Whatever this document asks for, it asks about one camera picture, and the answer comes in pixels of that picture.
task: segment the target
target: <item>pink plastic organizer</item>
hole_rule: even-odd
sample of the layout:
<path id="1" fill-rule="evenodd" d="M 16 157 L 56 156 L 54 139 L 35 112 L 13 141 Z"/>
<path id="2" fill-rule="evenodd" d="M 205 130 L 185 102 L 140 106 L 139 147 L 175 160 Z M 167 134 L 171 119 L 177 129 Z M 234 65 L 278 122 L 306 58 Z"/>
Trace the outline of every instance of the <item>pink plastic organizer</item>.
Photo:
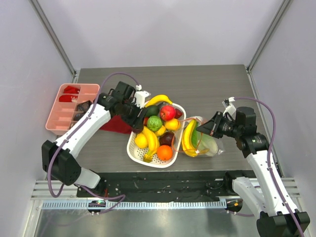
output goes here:
<path id="1" fill-rule="evenodd" d="M 79 94 L 63 93 L 68 85 L 80 89 Z M 88 100 L 93 101 L 99 89 L 98 84 L 62 84 L 46 122 L 46 129 L 56 135 L 65 134 L 70 129 L 70 125 L 77 122 L 73 120 L 74 116 L 81 113 L 76 111 L 77 105 Z M 59 97 L 62 95 L 77 96 L 77 102 L 59 102 Z"/>

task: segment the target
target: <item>white wall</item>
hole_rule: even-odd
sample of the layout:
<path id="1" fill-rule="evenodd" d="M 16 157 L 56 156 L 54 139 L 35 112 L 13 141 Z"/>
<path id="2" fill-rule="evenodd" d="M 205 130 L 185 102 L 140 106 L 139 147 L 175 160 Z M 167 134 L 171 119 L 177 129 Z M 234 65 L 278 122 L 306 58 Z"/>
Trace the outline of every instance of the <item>white wall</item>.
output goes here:
<path id="1" fill-rule="evenodd" d="M 316 226 L 315 9 L 314 0 L 293 1 L 253 70 L 259 97 L 276 114 L 275 148 L 282 170 L 295 178 L 311 228 Z M 271 129 L 268 112 L 265 117 Z"/>
<path id="2" fill-rule="evenodd" d="M 282 0 L 39 0 L 75 68 L 248 64 Z"/>
<path id="3" fill-rule="evenodd" d="M 27 0 L 0 1 L 0 232 L 21 236 L 59 85 L 71 75 Z"/>

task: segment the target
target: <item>gray tabletop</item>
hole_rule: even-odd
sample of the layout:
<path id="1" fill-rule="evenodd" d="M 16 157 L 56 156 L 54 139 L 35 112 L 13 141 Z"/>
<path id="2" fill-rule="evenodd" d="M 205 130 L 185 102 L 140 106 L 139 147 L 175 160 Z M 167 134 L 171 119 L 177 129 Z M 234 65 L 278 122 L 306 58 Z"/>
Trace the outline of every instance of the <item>gray tabletop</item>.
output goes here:
<path id="1" fill-rule="evenodd" d="M 144 90 L 153 96 L 166 94 L 180 104 L 190 116 L 211 119 L 216 111 L 223 111 L 222 101 L 229 97 L 249 96 L 253 92 L 244 65 L 173 66 L 137 68 L 82 69 L 78 83 L 98 83 L 113 72 L 135 76 Z M 121 80 L 134 85 L 124 76 L 115 76 L 102 89 L 108 92 Z M 238 106 L 250 106 L 257 114 L 258 132 L 265 134 L 258 107 L 252 101 L 237 101 Z M 126 152 L 129 135 L 97 131 L 77 158 L 81 166 L 96 172 L 163 171 L 132 161 Z M 251 169 L 236 147 L 233 138 L 223 138 L 225 152 L 219 156 L 192 158 L 179 153 L 175 163 L 165 171 L 179 170 L 238 170 Z"/>

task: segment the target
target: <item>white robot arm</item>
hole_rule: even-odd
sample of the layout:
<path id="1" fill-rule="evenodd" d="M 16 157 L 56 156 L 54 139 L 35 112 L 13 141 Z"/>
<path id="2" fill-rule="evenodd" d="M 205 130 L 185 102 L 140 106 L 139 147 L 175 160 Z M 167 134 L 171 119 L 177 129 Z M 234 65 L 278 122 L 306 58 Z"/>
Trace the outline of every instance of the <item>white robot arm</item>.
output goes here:
<path id="1" fill-rule="evenodd" d="M 256 114 L 253 108 L 235 108 L 231 97 L 223 102 L 225 111 L 216 112 L 214 117 L 197 127 L 197 131 L 222 138 L 233 137 L 237 147 L 251 165 L 262 190 L 258 192 L 249 178 L 242 175 L 232 177 L 229 172 L 224 177 L 226 189 L 237 193 L 257 218 L 257 229 L 261 237 L 299 236 L 298 227 L 304 231 L 310 219 L 306 212 L 299 212 L 286 191 L 271 154 L 267 160 L 269 143 L 257 132 Z"/>
<path id="2" fill-rule="evenodd" d="M 116 89 L 111 89 L 109 94 L 100 94 L 94 102 L 96 105 L 92 113 L 93 104 L 66 134 L 59 137 L 54 143 L 46 141 L 42 145 L 43 169 L 48 171 L 53 154 L 66 140 L 67 142 L 62 146 L 53 164 L 52 176 L 65 185 L 83 185 L 92 189 L 96 194 L 102 194 L 104 182 L 101 177 L 91 170 L 80 167 L 76 158 L 92 135 L 115 115 L 120 115 L 122 120 L 133 129 L 143 129 L 143 120 L 147 111 L 144 106 L 150 93 L 141 91 L 141 85 L 136 87 L 137 90 L 124 82 L 119 82 Z M 67 139 L 75 130 L 76 133 Z"/>

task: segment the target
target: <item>white basket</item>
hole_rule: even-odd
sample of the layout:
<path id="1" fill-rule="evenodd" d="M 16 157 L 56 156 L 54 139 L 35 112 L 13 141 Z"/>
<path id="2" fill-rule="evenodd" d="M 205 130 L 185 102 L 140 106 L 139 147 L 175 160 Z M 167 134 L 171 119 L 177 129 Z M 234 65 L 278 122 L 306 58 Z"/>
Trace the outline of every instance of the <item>white basket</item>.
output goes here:
<path id="1" fill-rule="evenodd" d="M 187 117 L 187 114 L 185 112 L 185 110 L 177 104 L 172 104 L 172 106 L 174 106 L 175 108 L 181 110 L 183 112 L 183 115 L 178 118 L 179 120 L 184 120 Z M 181 144 L 181 138 L 182 138 L 182 133 L 183 133 L 183 128 L 184 128 L 184 122 L 181 124 L 181 128 L 179 130 L 177 130 L 175 132 L 175 138 L 176 138 L 176 142 L 174 144 L 175 149 L 178 151 L 180 148 L 180 144 Z M 143 164 L 143 165 L 147 165 L 150 167 L 155 167 L 155 168 L 167 168 L 169 166 L 171 166 L 177 159 L 178 156 L 178 152 L 174 152 L 173 153 L 173 157 L 170 160 L 167 161 L 163 161 L 161 159 L 159 159 L 157 157 L 157 154 L 153 155 L 153 161 L 150 163 L 144 162 L 143 161 L 143 156 L 144 154 L 147 153 L 148 148 L 145 149 L 140 149 L 134 142 L 136 137 L 136 133 L 131 133 L 129 140 L 128 140 L 128 144 L 127 144 L 127 153 L 128 156 L 135 162 Z"/>

